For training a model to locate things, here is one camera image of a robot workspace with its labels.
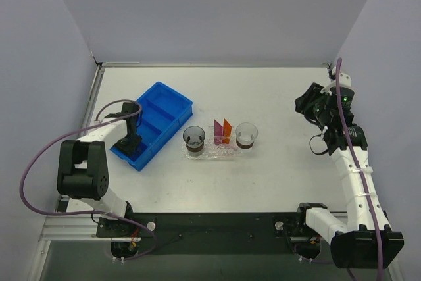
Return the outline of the blue plastic bin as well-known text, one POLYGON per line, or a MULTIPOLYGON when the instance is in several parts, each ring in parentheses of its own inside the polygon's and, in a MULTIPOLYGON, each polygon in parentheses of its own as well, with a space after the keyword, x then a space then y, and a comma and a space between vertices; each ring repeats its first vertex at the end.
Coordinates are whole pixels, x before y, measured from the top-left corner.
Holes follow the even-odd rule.
POLYGON ((193 115, 193 101, 164 83, 156 82, 137 102, 143 110, 137 127, 140 143, 129 155, 117 146, 111 151, 141 171, 193 115))

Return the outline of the dark tinted cup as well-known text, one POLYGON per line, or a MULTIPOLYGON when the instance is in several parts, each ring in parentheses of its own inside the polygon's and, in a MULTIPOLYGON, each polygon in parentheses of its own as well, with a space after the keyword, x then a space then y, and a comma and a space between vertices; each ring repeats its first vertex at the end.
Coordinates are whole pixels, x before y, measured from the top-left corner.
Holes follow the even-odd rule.
POLYGON ((205 145, 205 131, 199 126, 189 126, 183 132, 187 153, 193 157, 202 155, 205 145))

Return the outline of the clear cup brown base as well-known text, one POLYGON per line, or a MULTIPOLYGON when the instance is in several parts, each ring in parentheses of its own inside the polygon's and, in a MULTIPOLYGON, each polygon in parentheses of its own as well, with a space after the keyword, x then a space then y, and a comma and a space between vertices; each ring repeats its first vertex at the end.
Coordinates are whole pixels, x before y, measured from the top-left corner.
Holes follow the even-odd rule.
POLYGON ((240 149, 248 150, 254 146, 258 137, 258 129, 254 124, 243 122, 235 130, 236 143, 240 149))

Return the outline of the clear textured oval tray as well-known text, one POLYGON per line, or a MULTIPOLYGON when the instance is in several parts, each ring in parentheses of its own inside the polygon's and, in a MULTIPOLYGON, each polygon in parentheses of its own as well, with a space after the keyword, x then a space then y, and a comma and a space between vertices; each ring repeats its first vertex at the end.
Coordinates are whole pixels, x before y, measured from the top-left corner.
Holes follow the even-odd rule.
MULTIPOLYGON (((237 151, 219 150, 214 144, 214 128, 212 126, 209 126, 206 129, 203 128, 203 130, 205 131, 206 136, 205 136, 205 145, 204 145, 204 150, 203 150, 202 155, 198 157, 193 157, 190 154, 188 154, 186 145, 183 141, 182 150, 183 150, 184 155, 188 159, 192 159, 192 160, 231 159, 234 157, 240 157, 244 155, 245 152, 240 148, 238 148, 237 151)), ((229 144, 237 146, 235 141, 236 141, 235 132, 232 130, 229 144)))

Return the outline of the pink toothpaste tube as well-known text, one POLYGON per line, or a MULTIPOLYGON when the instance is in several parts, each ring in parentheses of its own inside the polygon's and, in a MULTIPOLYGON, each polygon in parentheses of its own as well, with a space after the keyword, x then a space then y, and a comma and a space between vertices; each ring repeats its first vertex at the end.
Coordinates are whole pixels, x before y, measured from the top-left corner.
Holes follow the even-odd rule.
POLYGON ((223 141, 223 125, 217 120, 214 120, 214 144, 221 145, 223 141))

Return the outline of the orange toothpaste tube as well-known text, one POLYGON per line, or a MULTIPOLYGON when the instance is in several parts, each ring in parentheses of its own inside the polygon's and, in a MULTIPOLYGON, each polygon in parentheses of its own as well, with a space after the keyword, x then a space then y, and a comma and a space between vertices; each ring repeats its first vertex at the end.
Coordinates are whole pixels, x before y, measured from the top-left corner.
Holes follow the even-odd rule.
POLYGON ((222 143, 228 145, 230 143, 232 133, 232 125, 224 119, 223 121, 223 131, 222 131, 222 143))

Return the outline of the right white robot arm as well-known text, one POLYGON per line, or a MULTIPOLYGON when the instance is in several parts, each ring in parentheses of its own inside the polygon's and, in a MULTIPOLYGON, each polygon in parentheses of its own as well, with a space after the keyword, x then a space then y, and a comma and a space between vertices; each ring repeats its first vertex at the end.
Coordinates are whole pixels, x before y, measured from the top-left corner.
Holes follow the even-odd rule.
POLYGON ((347 223, 336 219, 322 203, 301 203, 299 223, 327 241, 338 268, 385 269, 404 246, 380 205, 373 169, 368 161, 364 130, 353 123, 354 91, 313 83, 295 100, 295 110, 320 129, 326 153, 339 173, 345 196, 347 223))

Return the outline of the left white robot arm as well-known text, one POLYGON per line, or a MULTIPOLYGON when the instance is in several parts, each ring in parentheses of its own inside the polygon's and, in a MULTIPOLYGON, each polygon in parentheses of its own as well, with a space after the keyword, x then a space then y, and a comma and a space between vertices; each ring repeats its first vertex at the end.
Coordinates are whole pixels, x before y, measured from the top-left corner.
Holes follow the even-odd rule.
POLYGON ((126 214, 128 203, 109 188, 107 150, 116 147, 126 156, 132 155, 141 143, 137 134, 141 116, 138 102, 124 101, 121 111, 108 114, 90 133, 66 140, 60 147, 58 192, 112 219, 112 229, 121 236, 133 232, 135 220, 126 214))

